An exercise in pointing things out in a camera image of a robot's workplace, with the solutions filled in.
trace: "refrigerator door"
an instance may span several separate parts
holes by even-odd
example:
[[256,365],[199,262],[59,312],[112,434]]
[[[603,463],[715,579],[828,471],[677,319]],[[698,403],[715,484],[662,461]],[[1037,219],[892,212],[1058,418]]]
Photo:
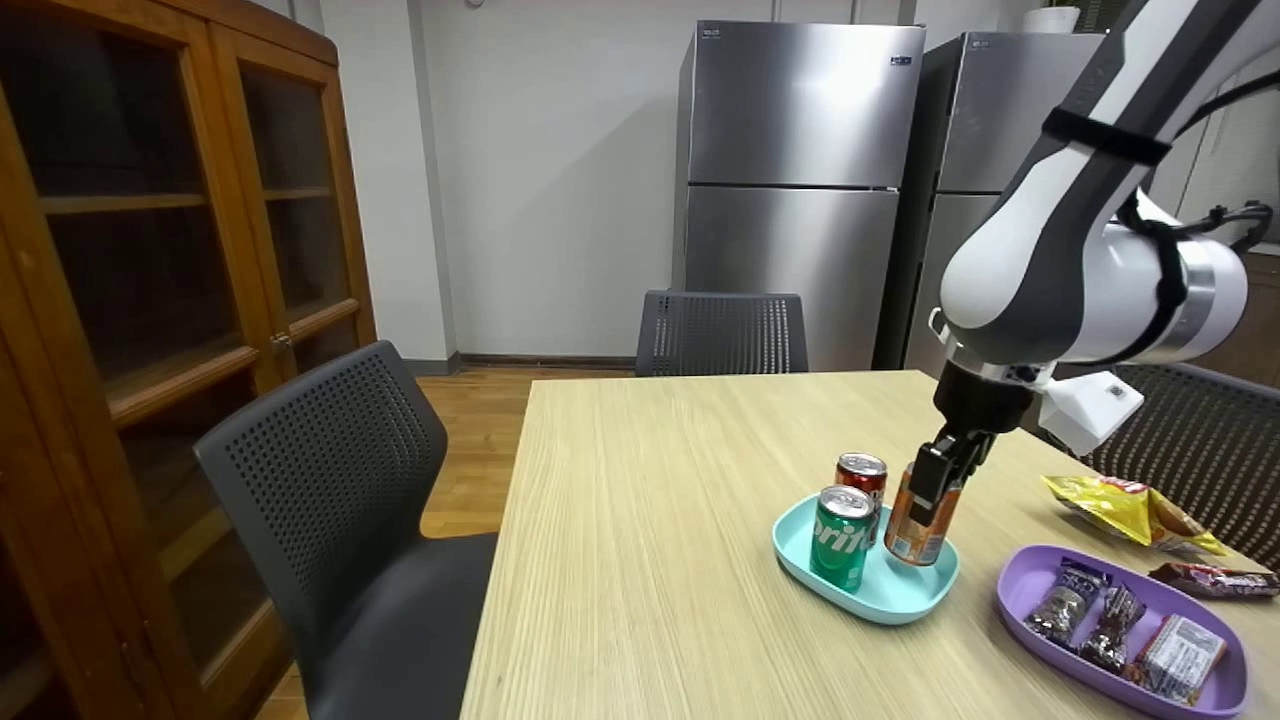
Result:
[[797,291],[808,369],[874,369],[898,192],[691,186],[686,286]]
[[963,243],[968,230],[997,207],[997,196],[937,196],[933,219],[930,219],[930,243],[918,262],[918,302],[913,302],[913,329],[908,329],[908,369],[926,369],[930,374],[939,374],[943,348],[930,332],[930,312],[939,302],[939,279],[951,258],[951,250]]
[[1074,90],[1100,34],[959,34],[959,74],[937,192],[1004,192],[1046,117]]
[[922,29],[701,25],[691,182],[900,186]]

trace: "glass pane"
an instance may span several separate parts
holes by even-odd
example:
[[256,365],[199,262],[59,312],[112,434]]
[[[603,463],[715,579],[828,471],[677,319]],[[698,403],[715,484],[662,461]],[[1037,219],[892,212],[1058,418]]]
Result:
[[266,582],[192,455],[198,434],[247,400],[252,374],[232,374],[126,432],[153,544],[199,664],[266,605]]
[[175,50],[0,9],[0,84],[40,196],[204,186]]
[[295,344],[295,372],[347,354],[351,348],[355,348],[355,329],[351,319],[340,319]]
[[69,708],[69,692],[44,656],[44,640],[32,605],[0,547],[0,717],[40,717],[44,708]]
[[244,99],[266,186],[328,186],[321,88],[244,64]]
[[99,372],[232,337],[225,257],[204,207],[47,219]]
[[331,198],[270,205],[280,286],[292,314],[347,294]]

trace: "refrigerator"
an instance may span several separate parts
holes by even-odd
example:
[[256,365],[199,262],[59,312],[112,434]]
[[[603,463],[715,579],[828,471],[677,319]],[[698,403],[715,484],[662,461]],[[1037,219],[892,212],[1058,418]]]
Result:
[[926,57],[898,257],[883,286],[882,369],[943,369],[930,332],[939,275],[997,207],[1100,34],[974,31]]
[[698,25],[674,283],[797,291],[808,369],[874,369],[922,50],[898,25]]

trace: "wooden table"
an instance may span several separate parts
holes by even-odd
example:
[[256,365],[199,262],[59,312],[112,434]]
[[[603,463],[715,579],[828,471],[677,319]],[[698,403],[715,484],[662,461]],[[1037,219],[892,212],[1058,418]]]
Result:
[[[1084,469],[1031,434],[968,484],[937,617],[862,624],[781,573],[773,519],[841,452],[900,471],[937,428],[922,372],[538,384],[464,717],[1125,717],[992,605],[1019,544],[1157,564],[1063,519],[1039,476]],[[1216,611],[1248,643],[1248,717],[1280,717],[1280,607]]]

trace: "gray chair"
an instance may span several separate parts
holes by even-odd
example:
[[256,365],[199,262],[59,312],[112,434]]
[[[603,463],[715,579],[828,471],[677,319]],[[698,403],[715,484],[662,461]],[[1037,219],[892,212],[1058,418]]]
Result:
[[783,291],[650,291],[642,374],[808,372],[803,306]]
[[447,434],[393,344],[198,438],[321,717],[458,717],[496,537],[425,540]]
[[1114,372],[1147,400],[1084,461],[1159,487],[1220,540],[1280,568],[1280,392],[1193,365]]

